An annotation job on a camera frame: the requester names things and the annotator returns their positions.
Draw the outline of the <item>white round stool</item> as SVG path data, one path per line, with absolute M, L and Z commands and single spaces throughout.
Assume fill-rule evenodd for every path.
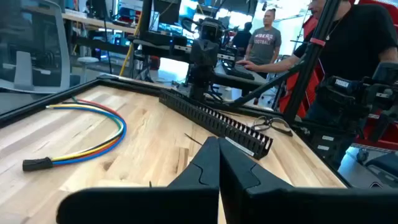
M 91 63 L 99 62 L 99 60 L 97 58 L 95 58 L 95 57 L 79 57 L 77 59 L 77 61 L 82 64 L 82 76 L 81 76 L 81 79 L 82 79 L 83 82 L 86 82 L 87 81 L 87 76 L 86 76 L 87 65 L 91 64 Z

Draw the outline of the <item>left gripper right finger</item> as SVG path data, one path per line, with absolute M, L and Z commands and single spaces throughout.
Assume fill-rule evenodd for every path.
M 398 224 L 397 189 L 294 187 L 218 142 L 227 224 Z

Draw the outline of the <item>person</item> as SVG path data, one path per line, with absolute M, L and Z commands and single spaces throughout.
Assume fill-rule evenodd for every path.
M 263 17 L 264 27 L 256 29 L 246 49 L 245 59 L 255 65 L 274 63 L 279 56 L 282 37 L 280 30 L 272 26 L 276 9 L 268 9 Z
M 319 20 L 326 0 L 311 0 L 309 9 L 312 16 Z M 326 44 L 319 56 L 324 69 L 324 80 L 337 76 L 351 81 L 371 77 L 380 62 L 398 63 L 398 37 L 390 14 L 385 7 L 377 4 L 351 5 L 349 0 L 341 0 L 333 19 L 331 30 L 326 36 Z M 297 63 L 305 53 L 307 44 L 302 44 L 294 53 L 278 62 L 255 65 L 249 60 L 237 63 L 255 72 L 284 72 Z M 341 125 L 341 115 L 332 105 L 326 105 L 316 95 L 308 109 L 307 119 L 323 124 Z M 342 140 L 331 166 L 339 169 L 346 150 L 355 137 Z
M 238 31 L 233 38 L 232 46 L 237 49 L 237 57 L 244 57 L 246 55 L 247 49 L 249 47 L 249 41 L 252 36 L 252 34 L 250 33 L 251 28 L 252 23 L 246 22 L 244 25 L 244 29 Z

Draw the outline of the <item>grey side desk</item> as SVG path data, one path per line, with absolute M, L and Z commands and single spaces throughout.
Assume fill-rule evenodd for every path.
M 150 42 L 134 39 L 132 41 L 133 44 L 139 44 L 142 46 L 149 47 L 154 53 L 146 53 L 146 55 L 156 55 L 159 57 L 169 58 L 173 60 L 178 60 L 182 62 L 189 62 L 187 56 L 179 56 L 179 55 L 172 55 L 170 53 L 170 46 L 169 45 L 154 45 Z M 213 79 L 214 84 L 219 84 L 223 86 L 228 86 L 237 89 L 247 89 L 247 90 L 255 90 L 256 88 L 264 85 L 267 81 L 258 75 L 256 72 L 251 72 L 254 76 L 254 80 L 247 80 L 239 77 L 233 77 L 230 75 L 225 74 L 224 69 L 222 67 L 221 62 L 218 62 L 214 68 L 215 77 Z

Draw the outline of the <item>black monitor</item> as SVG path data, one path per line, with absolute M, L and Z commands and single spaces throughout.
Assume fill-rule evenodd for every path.
M 159 13 L 159 22 L 175 24 L 179 20 L 181 0 L 153 0 L 154 11 Z

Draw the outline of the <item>black aluminium table frame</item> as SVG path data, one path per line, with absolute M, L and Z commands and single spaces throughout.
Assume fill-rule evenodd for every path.
M 0 121 L 0 196 L 24 190 L 73 192 L 94 186 L 169 184 L 200 148 L 210 132 L 163 105 L 158 97 L 107 86 L 81 93 L 115 109 L 127 133 L 110 152 L 86 162 L 42 171 L 23 172 L 24 159 L 58 157 L 107 139 L 116 125 L 99 114 L 52 110 L 37 101 L 16 119 Z

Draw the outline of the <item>black zip tie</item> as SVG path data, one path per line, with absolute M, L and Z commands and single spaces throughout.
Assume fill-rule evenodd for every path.
M 200 143 L 200 142 L 198 142 L 197 140 L 195 140 L 194 138 L 192 138 L 191 136 L 189 136 L 187 133 L 184 133 L 184 135 L 187 137 L 187 138 L 189 138 L 190 140 L 192 140 L 193 142 L 195 142 L 195 143 L 197 143 L 197 144 L 199 144 L 199 145 L 203 145 L 202 143 Z

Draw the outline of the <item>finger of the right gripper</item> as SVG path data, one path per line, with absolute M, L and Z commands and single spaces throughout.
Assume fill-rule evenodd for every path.
M 197 65 L 203 65 L 205 63 L 203 44 L 204 42 L 202 40 L 194 40 L 192 44 L 190 60 Z
M 219 44 L 205 40 L 204 47 L 205 65 L 214 65 L 217 61 Z

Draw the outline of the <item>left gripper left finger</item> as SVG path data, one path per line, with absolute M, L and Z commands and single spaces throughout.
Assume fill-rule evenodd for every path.
M 220 145 L 208 137 L 166 187 L 95 187 L 65 197 L 57 224 L 217 224 Z

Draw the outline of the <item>black-framed eyeglasses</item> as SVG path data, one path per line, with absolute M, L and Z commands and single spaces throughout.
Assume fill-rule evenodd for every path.
M 259 132 L 273 129 L 286 136 L 293 136 L 293 132 L 289 124 L 282 118 L 278 117 L 260 116 L 254 120 L 251 129 Z

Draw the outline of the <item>black keyboard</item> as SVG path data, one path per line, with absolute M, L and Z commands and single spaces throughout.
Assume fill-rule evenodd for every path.
M 254 80 L 253 74 L 241 65 L 232 65 L 230 63 L 223 62 L 222 67 L 227 75 L 247 80 Z

